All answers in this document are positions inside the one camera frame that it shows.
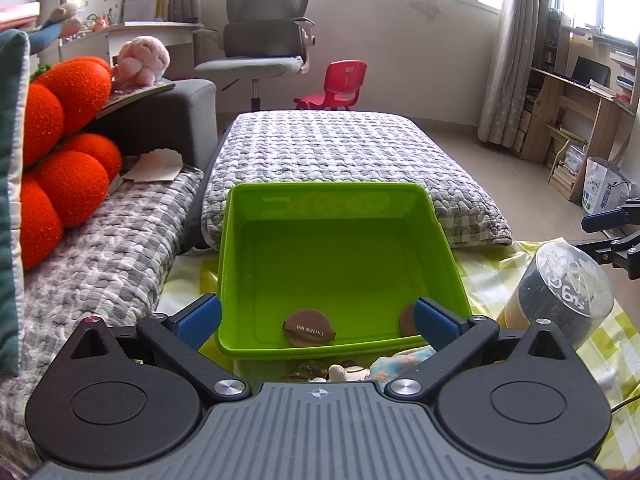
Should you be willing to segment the white paper shopping bag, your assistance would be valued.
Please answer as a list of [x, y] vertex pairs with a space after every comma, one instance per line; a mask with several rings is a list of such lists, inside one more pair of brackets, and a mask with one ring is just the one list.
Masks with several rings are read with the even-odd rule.
[[615, 209], [625, 203], [634, 192], [634, 184], [615, 162], [600, 157], [589, 157], [586, 161], [582, 209], [586, 214]]

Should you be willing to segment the yellow checkered plastic tablecloth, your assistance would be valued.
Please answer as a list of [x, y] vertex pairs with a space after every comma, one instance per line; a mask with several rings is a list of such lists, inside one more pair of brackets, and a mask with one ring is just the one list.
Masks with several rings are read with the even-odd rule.
[[[456, 249], [454, 258], [472, 310], [498, 315], [539, 246], [514, 242]], [[157, 310], [173, 314], [204, 292], [216, 292], [217, 269], [218, 255], [212, 250], [191, 250], [175, 258]], [[639, 334], [618, 304], [578, 354], [616, 409], [597, 464], [606, 469], [638, 467]]]

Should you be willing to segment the pastel checkered cloth doll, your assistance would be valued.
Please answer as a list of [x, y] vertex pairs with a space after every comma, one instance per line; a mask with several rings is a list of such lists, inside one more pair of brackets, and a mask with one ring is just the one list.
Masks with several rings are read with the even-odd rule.
[[434, 353], [431, 346], [423, 346], [397, 352], [393, 356], [381, 356], [370, 366], [370, 379], [384, 388], [391, 380], [412, 370]]

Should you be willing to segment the grey sofa with quilted cover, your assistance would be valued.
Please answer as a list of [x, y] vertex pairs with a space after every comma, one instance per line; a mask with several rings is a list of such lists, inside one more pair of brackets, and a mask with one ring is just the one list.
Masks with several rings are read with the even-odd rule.
[[21, 370], [1, 379], [1, 466], [25, 479], [40, 465], [24, 423], [26, 403], [78, 321], [96, 314], [124, 326], [154, 311], [180, 252], [184, 225], [217, 147], [216, 87], [177, 81], [88, 127], [111, 139], [130, 167], [157, 148], [181, 154], [171, 182], [126, 181], [25, 275]]

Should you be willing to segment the green plastic storage bin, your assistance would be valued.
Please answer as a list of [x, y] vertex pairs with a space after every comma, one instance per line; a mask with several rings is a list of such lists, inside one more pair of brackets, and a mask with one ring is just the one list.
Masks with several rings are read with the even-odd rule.
[[[430, 298], [462, 318], [468, 296], [431, 197], [412, 183], [239, 184], [220, 242], [220, 351], [232, 360], [378, 356], [421, 344], [400, 332]], [[314, 309], [334, 341], [293, 347], [282, 325]]]

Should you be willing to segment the white scalloped paper fan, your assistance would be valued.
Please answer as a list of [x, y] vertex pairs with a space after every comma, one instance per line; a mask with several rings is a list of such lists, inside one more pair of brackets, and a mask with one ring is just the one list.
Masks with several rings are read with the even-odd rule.
[[180, 174], [182, 167], [183, 159], [178, 152], [157, 148], [142, 154], [122, 178], [136, 183], [171, 182]]

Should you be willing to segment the black laptop on desk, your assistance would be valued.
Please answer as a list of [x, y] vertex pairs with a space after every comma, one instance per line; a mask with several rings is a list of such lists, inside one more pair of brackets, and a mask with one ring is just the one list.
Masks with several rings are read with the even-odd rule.
[[588, 87], [590, 81], [595, 81], [601, 86], [608, 86], [611, 77], [611, 69], [602, 63], [578, 56], [570, 79]]

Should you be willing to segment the wooden desk with shelves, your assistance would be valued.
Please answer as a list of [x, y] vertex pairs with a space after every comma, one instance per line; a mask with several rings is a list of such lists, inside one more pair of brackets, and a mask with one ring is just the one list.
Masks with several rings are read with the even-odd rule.
[[[611, 69], [608, 86], [572, 81], [578, 56]], [[636, 114], [639, 43], [574, 28], [550, 9], [542, 45], [529, 71], [525, 103], [512, 151], [549, 168], [548, 182], [571, 202], [582, 198], [586, 160], [609, 158], [620, 121]]]

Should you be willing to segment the grey patterned ottoman cushion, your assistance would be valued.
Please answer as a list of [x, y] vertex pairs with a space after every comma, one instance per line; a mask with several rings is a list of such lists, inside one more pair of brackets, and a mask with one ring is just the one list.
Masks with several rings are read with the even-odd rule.
[[271, 182], [414, 183], [430, 194], [451, 247], [512, 242], [506, 218], [484, 188], [399, 115], [342, 110], [239, 115], [204, 186], [204, 245], [219, 247], [227, 195], [235, 185]]

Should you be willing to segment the grey window curtain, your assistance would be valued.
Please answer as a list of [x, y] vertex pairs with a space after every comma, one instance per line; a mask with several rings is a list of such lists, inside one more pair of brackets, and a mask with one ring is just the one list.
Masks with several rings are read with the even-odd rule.
[[549, 0], [503, 0], [477, 127], [477, 136], [485, 143], [512, 148], [515, 142], [548, 7]]

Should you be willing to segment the pink pig plush toy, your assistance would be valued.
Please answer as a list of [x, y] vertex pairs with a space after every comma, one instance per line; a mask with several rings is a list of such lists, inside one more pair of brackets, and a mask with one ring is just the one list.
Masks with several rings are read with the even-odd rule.
[[164, 44], [154, 36], [137, 36], [127, 41], [119, 51], [113, 68], [115, 88], [152, 86], [168, 69], [170, 55]]

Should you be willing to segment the red plastic child chair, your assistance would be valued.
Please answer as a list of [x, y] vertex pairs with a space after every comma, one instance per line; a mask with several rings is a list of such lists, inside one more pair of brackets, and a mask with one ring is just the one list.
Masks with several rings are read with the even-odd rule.
[[360, 60], [334, 61], [326, 68], [323, 92], [294, 100], [296, 110], [350, 110], [358, 102], [368, 64]]

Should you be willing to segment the grey office swivel chair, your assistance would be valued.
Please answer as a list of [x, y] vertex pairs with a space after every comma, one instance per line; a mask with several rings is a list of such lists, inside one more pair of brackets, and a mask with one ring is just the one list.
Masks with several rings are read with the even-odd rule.
[[309, 72], [309, 49], [316, 44], [316, 24], [307, 18], [309, 0], [226, 0], [221, 32], [200, 29], [198, 39], [216, 42], [222, 58], [196, 64], [198, 78], [224, 92], [243, 79], [252, 84], [250, 109], [262, 109], [259, 81]]

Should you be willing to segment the dark green patterned cushion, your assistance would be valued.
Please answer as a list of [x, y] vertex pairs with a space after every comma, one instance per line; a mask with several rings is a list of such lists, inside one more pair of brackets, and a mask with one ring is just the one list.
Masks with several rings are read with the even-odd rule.
[[21, 370], [24, 271], [21, 256], [23, 139], [29, 77], [26, 32], [1, 33], [1, 374]]

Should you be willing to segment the white study desk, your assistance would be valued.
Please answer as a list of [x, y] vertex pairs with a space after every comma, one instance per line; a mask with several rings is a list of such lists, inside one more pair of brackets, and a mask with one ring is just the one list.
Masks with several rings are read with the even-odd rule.
[[[42, 16], [47, 18], [61, 0], [38, 0]], [[125, 42], [137, 36], [154, 36], [170, 53], [166, 76], [189, 79], [194, 76], [194, 32], [200, 23], [200, 0], [81, 0], [79, 15], [107, 18], [111, 24], [94, 32], [86, 25], [70, 40], [56, 40], [38, 55], [42, 64], [54, 64], [94, 55], [115, 64]]]

